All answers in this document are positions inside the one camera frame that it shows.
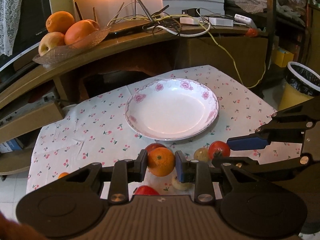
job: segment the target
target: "oval plate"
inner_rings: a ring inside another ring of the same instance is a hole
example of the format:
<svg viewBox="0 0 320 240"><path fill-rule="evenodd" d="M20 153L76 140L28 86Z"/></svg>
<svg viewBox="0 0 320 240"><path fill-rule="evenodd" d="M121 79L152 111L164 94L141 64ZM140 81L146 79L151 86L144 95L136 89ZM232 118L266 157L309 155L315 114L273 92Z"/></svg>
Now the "oval plate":
<svg viewBox="0 0 320 240"><path fill-rule="evenodd" d="M163 79L133 94L125 106L130 127L147 138L176 141L201 133L216 119L211 89L190 79Z"/></svg>

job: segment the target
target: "tile floor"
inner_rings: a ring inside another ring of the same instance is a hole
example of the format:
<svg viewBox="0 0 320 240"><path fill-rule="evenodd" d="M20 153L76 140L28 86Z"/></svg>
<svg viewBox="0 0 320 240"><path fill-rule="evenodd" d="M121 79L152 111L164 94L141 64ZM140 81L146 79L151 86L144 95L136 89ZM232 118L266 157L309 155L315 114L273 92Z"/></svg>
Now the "tile floor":
<svg viewBox="0 0 320 240"><path fill-rule="evenodd" d="M264 100L277 109L282 95L281 86L275 86L263 92ZM5 181L0 181L0 210L9 219L17 220L16 206L26 194L28 172L9 175Z"/></svg>

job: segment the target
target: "yellow trash can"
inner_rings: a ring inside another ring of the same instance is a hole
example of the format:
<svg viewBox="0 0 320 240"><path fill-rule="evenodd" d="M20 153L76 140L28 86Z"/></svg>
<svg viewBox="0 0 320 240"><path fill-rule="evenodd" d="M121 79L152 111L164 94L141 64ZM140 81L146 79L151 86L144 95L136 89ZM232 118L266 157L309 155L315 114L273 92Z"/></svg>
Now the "yellow trash can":
<svg viewBox="0 0 320 240"><path fill-rule="evenodd" d="M278 111L320 95L320 76L312 69L291 61L286 71L286 83Z"/></svg>

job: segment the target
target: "lace curtain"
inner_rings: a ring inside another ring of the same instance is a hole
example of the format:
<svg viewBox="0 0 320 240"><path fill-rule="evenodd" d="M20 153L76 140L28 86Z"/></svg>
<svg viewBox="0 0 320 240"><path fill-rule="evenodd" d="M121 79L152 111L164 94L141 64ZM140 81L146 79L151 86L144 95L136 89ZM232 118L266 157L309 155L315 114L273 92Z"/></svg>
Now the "lace curtain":
<svg viewBox="0 0 320 240"><path fill-rule="evenodd" d="M0 0L0 55L12 55L22 0Z"/></svg>

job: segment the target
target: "plate rim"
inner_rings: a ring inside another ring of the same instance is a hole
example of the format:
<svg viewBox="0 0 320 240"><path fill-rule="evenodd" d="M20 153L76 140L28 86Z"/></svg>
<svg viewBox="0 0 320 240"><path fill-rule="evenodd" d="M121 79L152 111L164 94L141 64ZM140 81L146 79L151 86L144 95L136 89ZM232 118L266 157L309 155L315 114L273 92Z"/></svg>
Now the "plate rim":
<svg viewBox="0 0 320 240"><path fill-rule="evenodd" d="M188 135L188 136L183 136L183 137L180 137L180 138L155 138L155 137L150 137L150 136L147 136L147 135L144 135L141 131L139 131L138 129L135 129L133 128L134 125L131 123L131 121L129 120L129 117L127 115L127 112L129 110L129 104L131 103L132 99L134 98L134 96L136 94L138 94L140 91L143 91L144 89L158 83L159 81L183 81L183 80L186 80L186 81L192 81L194 82L195 84L201 86L201 87L204 87L206 88L208 91L211 91L212 92L212 95L213 95L213 98L216 100L216 104L218 105L218 108L217 108L217 113L212 117L212 119L210 120L210 122L204 126L201 130L197 131L197 132L194 132L192 133L191 135ZM127 103L125 105L125 109L124 109L124 117L127 121L127 124L129 125L129 127L135 131L137 134L139 135L142 135L143 137L146 137L146 138L149 138L149 139L152 139L152 140L157 140L157 141L178 141L178 140L184 140L184 139L188 139L188 138L191 138L191 137L194 137L198 134L200 134L201 132L203 132L205 129L207 129L216 119L217 119L217 116L219 115L219 109L220 109L220 105L219 105L219 100L217 98L217 95L209 88L207 87L206 85L198 82L198 81L195 81L193 79L188 79L188 78L165 78L165 79L159 79L159 80L156 80L156 81L153 81L147 85L144 85L142 88L138 89L134 94L132 94L129 99L127 100Z"/></svg>

